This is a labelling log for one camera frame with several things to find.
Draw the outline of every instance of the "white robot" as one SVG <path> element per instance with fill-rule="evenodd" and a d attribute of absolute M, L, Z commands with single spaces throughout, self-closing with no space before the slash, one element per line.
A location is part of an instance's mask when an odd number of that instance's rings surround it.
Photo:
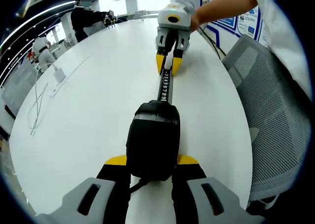
<path fill-rule="evenodd" d="M 157 21 L 157 70 L 162 73 L 166 57 L 173 52 L 172 76 L 178 71 L 183 58 L 183 53 L 189 47 L 191 15 L 195 7 L 189 0 L 174 0 L 159 13 Z"/>

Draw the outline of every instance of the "floor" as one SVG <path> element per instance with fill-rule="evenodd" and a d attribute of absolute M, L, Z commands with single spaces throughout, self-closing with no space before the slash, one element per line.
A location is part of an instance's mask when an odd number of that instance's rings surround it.
<path fill-rule="evenodd" d="M 24 208 L 24 210 L 30 215 L 35 216 L 36 213 L 32 206 L 29 204 L 23 190 L 19 184 L 18 178 L 15 174 L 13 163 L 11 160 L 9 143 L 5 140 L 0 140 L 0 173 L 17 201 Z"/>

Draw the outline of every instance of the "human arm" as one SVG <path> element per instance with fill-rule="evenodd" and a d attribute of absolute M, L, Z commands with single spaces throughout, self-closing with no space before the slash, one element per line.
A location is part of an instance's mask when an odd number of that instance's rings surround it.
<path fill-rule="evenodd" d="M 51 47 L 51 43 L 48 41 L 48 39 L 45 38 L 45 43 L 48 45 L 48 48 Z"/>
<path fill-rule="evenodd" d="M 238 16 L 257 6 L 257 0 L 213 0 L 196 10 L 191 17 L 191 31 L 202 24 Z"/>

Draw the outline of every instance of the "black strap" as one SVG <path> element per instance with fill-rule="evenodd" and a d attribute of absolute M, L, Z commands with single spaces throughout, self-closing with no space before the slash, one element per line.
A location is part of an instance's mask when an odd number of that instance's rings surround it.
<path fill-rule="evenodd" d="M 138 189 L 140 189 L 143 186 L 146 186 L 149 182 L 150 182 L 149 180 L 147 180 L 145 178 L 141 178 L 137 184 L 135 184 L 133 187 L 131 187 L 129 189 L 130 193 L 137 191 Z"/>
<path fill-rule="evenodd" d="M 42 53 L 45 49 L 48 49 L 46 46 L 39 50 L 39 53 Z"/>

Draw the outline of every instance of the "yellow plastic part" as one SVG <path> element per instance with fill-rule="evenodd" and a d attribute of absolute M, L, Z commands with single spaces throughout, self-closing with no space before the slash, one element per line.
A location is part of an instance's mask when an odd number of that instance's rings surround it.
<path fill-rule="evenodd" d="M 105 162 L 105 165 L 120 165 L 120 166 L 126 166 L 127 163 L 127 156 L 121 155 L 117 157 L 113 157 Z"/>
<path fill-rule="evenodd" d="M 173 69 L 172 69 L 172 76 L 176 74 L 179 67 L 182 64 L 183 59 L 182 58 L 173 58 Z"/>
<path fill-rule="evenodd" d="M 196 159 L 192 158 L 192 157 L 178 154 L 178 156 L 177 156 L 177 164 L 178 165 L 199 164 L 199 162 Z"/>
<path fill-rule="evenodd" d="M 163 56 L 163 55 L 157 54 L 157 71 L 159 74 L 161 74 L 164 57 L 165 56 Z"/>

